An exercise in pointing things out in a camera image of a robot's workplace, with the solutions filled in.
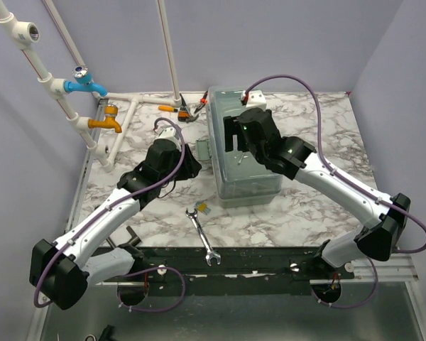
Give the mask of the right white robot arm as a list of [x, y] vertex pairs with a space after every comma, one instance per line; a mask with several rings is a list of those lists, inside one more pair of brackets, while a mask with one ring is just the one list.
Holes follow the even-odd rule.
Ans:
[[410, 199], [374, 190], [332, 164], [325, 166], [316, 148], [296, 136], [281, 136], [271, 110], [252, 108], [224, 117], [225, 151], [248, 151], [273, 173], [296, 180], [326, 195], [350, 212], [361, 226], [322, 244], [312, 261], [320, 278], [329, 278], [346, 263], [369, 257], [387, 261], [405, 228], [403, 210]]

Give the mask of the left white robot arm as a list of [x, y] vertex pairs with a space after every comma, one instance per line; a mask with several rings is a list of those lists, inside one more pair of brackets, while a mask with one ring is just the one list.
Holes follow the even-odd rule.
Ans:
[[115, 276], [138, 279], [143, 263], [128, 247], [102, 256], [94, 252], [126, 220], [159, 197], [166, 183], [196, 178], [201, 168], [187, 144], [156, 139], [144, 161], [120, 177], [116, 188], [93, 213], [54, 242], [42, 239], [33, 247], [29, 282], [35, 292], [67, 310], [90, 285]]

